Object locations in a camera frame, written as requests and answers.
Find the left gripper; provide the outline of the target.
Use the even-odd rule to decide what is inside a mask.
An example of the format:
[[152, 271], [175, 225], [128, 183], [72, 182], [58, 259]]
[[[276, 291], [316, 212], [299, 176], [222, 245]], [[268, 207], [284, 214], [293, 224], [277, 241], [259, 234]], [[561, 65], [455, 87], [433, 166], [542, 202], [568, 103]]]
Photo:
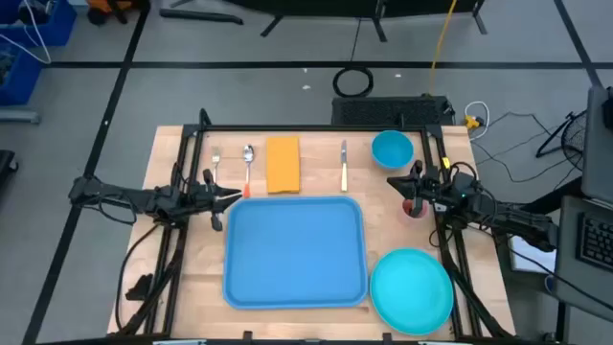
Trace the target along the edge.
[[[219, 214], [220, 212], [223, 213], [238, 198], [242, 197], [242, 190], [219, 187], [216, 184], [214, 173], [210, 169], [205, 169], [202, 173], [204, 177], [203, 183], [194, 180], [188, 184], [188, 206], [193, 209], [194, 213], [210, 212], [213, 229], [221, 232], [223, 225]], [[220, 201], [220, 211], [216, 209], [216, 201], [219, 198], [222, 198]]]

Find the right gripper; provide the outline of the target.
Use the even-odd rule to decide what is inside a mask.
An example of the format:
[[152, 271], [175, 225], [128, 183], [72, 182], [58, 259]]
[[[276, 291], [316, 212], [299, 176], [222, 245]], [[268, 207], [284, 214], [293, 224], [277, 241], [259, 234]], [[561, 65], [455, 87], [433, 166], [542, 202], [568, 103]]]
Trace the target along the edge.
[[398, 192], [403, 197], [412, 197], [411, 217], [423, 215], [423, 201], [433, 202], [441, 193], [441, 181], [436, 167], [430, 167], [417, 160], [406, 176], [388, 177], [392, 187], [401, 187]]

